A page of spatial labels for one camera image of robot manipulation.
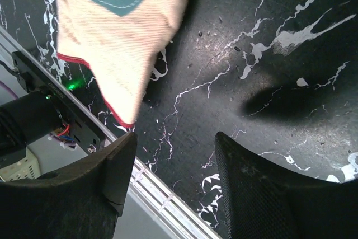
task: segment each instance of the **red trim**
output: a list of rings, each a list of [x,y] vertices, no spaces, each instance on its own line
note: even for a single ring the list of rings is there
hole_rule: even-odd
[[[104,96],[102,95],[103,100],[105,102],[105,104],[108,106],[108,108],[112,111],[114,118],[118,121],[118,123],[123,126],[126,129],[129,128],[133,128],[134,127],[134,123],[132,124],[127,124],[124,121],[121,120],[121,118],[117,115],[117,113],[114,111],[114,109],[112,108],[112,106],[106,101],[106,99],[104,98]]]
[[[57,56],[58,56],[58,58],[60,58],[61,60],[65,60],[66,62],[75,63],[75,64],[83,64],[86,67],[90,68],[90,65],[82,58],[68,56],[68,55],[64,55],[64,54],[60,54],[60,53],[57,53]]]
[[[90,68],[90,65],[85,61],[83,60],[82,58],[79,58],[79,57],[73,57],[73,56],[68,56],[68,55],[64,55],[64,54],[60,54],[60,53],[57,53],[57,56],[58,58],[66,61],[66,62],[70,62],[70,63],[75,63],[75,64],[83,64],[85,65],[87,68],[91,69]],[[124,121],[121,120],[121,118],[117,115],[117,113],[114,111],[114,109],[112,108],[112,106],[106,101],[105,97],[102,95],[102,98],[105,102],[105,104],[107,105],[107,107],[112,111],[113,113],[113,116],[114,118],[118,121],[118,123],[123,126],[124,128],[126,129],[129,129],[129,128],[133,128],[134,127],[134,124],[127,124],[125,123]]]

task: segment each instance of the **ribbed fabric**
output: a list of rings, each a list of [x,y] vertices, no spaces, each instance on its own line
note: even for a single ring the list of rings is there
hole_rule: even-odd
[[[59,57],[87,63],[124,127],[135,123],[157,53],[179,28],[186,3],[142,0],[120,17],[92,0],[57,0]]]

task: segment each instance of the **marble surface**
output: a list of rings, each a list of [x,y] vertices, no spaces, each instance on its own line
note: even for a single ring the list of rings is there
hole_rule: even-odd
[[[304,175],[358,176],[358,0],[190,0],[158,55],[138,157],[227,236],[214,135]],[[56,57],[55,0],[0,0],[0,24],[116,135],[92,73]]]

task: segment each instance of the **orange wire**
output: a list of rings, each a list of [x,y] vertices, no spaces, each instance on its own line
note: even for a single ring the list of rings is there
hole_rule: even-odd
[[[69,124],[67,125],[66,129],[64,129],[61,133],[59,133],[57,136],[60,137],[61,135],[67,133],[69,131]]]

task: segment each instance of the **black cable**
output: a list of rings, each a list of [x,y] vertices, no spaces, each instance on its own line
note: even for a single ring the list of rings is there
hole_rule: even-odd
[[[11,69],[5,62],[0,61],[0,65],[2,65],[6,69],[6,71],[9,72],[14,77],[18,76],[18,74],[13,69]]]

